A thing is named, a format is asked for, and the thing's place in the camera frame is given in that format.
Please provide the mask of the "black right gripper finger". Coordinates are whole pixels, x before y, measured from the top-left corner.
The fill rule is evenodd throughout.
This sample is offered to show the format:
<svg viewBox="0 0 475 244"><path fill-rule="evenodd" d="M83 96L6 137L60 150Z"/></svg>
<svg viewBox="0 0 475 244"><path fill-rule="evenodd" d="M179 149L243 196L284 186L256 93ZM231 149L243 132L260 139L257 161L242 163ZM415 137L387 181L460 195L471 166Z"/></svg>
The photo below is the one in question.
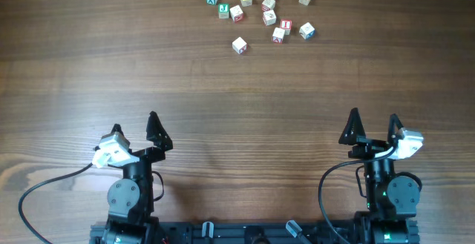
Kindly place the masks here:
<svg viewBox="0 0 475 244"><path fill-rule="evenodd" d="M347 124L338 140L339 144L361 144L366 140L366 133L359 115L358 108L353 108Z"/></svg>
<svg viewBox="0 0 475 244"><path fill-rule="evenodd" d="M396 113L390 115L387 141L389 143L394 143L398 138L399 130L403 128L403 124Z"/></svg>

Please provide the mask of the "red I wooden block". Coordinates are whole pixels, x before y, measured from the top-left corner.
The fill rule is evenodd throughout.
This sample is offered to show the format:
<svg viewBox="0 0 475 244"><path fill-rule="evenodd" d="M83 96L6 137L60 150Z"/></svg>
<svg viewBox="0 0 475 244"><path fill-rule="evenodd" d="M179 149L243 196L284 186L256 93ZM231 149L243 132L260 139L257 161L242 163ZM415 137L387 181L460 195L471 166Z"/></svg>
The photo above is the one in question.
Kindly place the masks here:
<svg viewBox="0 0 475 244"><path fill-rule="evenodd" d="M286 35L289 35L292 30L292 21L289 19L281 19L280 28L285 31Z"/></svg>

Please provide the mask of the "wooden block blue side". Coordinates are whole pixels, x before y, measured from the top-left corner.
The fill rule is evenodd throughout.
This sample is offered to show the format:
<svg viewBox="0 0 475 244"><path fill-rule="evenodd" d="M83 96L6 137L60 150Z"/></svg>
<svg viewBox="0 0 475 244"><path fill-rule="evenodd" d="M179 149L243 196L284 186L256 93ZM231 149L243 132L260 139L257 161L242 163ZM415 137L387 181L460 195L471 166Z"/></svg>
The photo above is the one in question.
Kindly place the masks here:
<svg viewBox="0 0 475 244"><path fill-rule="evenodd" d="M309 23L305 23L299 29L299 34L305 39L308 40L315 35L315 28Z"/></svg>

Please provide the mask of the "wooden block red pattern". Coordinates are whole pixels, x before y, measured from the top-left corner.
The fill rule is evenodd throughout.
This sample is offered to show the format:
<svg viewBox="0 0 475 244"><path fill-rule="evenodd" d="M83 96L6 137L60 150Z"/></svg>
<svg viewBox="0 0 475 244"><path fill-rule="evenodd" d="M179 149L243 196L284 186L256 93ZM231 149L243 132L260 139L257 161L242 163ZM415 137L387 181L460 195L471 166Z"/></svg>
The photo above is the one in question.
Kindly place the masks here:
<svg viewBox="0 0 475 244"><path fill-rule="evenodd" d="M263 12L273 10L275 8L276 1L275 0L263 0L261 4L261 9Z"/></svg>

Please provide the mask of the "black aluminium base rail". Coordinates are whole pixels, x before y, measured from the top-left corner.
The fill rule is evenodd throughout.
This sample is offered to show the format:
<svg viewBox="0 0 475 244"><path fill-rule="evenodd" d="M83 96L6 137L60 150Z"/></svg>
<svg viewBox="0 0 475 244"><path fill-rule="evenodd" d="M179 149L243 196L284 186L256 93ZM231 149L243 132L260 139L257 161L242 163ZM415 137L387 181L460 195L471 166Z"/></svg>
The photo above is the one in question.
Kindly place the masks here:
<svg viewBox="0 0 475 244"><path fill-rule="evenodd" d="M91 226L90 243L401 243L420 242L417 222L213 223L162 222L156 231L141 228L107 230Z"/></svg>

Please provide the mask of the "red A wooden block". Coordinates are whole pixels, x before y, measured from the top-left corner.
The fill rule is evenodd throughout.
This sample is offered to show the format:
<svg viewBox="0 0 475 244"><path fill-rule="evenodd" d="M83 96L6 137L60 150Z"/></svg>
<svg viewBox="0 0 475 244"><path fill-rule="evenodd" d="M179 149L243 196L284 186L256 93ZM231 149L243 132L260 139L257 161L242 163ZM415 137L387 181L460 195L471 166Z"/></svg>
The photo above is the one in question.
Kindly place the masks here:
<svg viewBox="0 0 475 244"><path fill-rule="evenodd" d="M272 34L272 41L274 43L282 44L285 37L285 29L276 27Z"/></svg>

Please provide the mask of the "wooden block red side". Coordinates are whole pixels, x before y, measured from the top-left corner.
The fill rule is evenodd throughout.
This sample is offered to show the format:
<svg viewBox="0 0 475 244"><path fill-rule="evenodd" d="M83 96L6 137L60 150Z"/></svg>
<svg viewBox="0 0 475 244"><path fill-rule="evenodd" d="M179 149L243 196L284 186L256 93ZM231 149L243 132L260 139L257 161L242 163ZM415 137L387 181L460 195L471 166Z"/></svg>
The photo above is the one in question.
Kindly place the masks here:
<svg viewBox="0 0 475 244"><path fill-rule="evenodd" d="M244 14L243 14L243 11L242 11L240 5L236 5L234 7L231 7L229 9L229 12L230 12L230 16L232 18L232 21L234 23L239 22L243 19Z"/></svg>

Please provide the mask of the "wooden block red drawing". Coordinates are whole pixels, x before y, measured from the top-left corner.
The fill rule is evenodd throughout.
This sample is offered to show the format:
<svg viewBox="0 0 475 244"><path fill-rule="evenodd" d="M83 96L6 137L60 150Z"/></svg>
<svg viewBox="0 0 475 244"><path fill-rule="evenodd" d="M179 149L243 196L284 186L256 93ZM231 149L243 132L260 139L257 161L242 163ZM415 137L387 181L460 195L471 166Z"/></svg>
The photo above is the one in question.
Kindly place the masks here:
<svg viewBox="0 0 475 244"><path fill-rule="evenodd" d="M263 23L266 26L276 23L277 16L275 15L274 10L267 10L263 12Z"/></svg>

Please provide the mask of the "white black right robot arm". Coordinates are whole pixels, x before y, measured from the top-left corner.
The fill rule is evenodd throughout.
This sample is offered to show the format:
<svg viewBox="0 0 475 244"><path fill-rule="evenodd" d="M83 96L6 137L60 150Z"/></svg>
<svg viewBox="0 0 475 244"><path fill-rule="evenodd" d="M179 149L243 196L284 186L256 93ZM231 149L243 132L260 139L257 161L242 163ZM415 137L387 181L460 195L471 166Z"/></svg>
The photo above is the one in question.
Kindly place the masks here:
<svg viewBox="0 0 475 244"><path fill-rule="evenodd" d="M386 140L366 136L358 108L353 108L338 141L350 145L348 157L362 164L367 210L356 212L347 238L350 243L419 243L416 206L422 181L415 174L395 171L394 162L412 157L423 146L418 131L390 116Z"/></svg>

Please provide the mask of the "wooden block red pretzel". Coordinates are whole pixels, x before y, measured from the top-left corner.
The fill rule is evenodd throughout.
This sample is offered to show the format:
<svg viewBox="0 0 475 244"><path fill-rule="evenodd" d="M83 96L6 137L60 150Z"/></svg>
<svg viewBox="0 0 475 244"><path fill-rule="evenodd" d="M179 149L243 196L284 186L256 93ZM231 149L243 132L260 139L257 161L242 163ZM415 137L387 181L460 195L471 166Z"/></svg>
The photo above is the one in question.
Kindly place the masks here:
<svg viewBox="0 0 475 244"><path fill-rule="evenodd" d="M244 39L238 37L232 42L232 48L236 53L242 54L247 49L247 43Z"/></svg>

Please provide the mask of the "green J wooden block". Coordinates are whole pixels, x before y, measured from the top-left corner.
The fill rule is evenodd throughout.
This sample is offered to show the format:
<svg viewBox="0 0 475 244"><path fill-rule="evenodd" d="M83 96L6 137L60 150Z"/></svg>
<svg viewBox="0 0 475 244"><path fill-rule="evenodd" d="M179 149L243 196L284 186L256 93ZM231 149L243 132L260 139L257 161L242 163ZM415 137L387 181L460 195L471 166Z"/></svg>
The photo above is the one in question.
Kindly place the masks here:
<svg viewBox="0 0 475 244"><path fill-rule="evenodd" d="M218 5L218 17L220 19L228 19L230 17L229 4Z"/></svg>

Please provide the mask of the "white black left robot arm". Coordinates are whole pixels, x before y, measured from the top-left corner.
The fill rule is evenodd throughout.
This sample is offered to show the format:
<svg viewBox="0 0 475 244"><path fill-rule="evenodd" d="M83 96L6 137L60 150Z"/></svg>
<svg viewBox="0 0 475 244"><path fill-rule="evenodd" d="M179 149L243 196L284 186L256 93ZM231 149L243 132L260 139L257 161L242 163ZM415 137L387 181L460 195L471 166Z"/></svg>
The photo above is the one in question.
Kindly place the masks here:
<svg viewBox="0 0 475 244"><path fill-rule="evenodd" d="M115 124L96 147L93 165L119 168L122 179L109 188L107 221L104 226L91 229L90 243L169 242L159 219L151 215L154 203L162 198L153 196L155 172L151 165L166 158L166 151L173 148L173 142L154 111L149 114L146 139L153 143L151 147L132 151L121 126Z"/></svg>

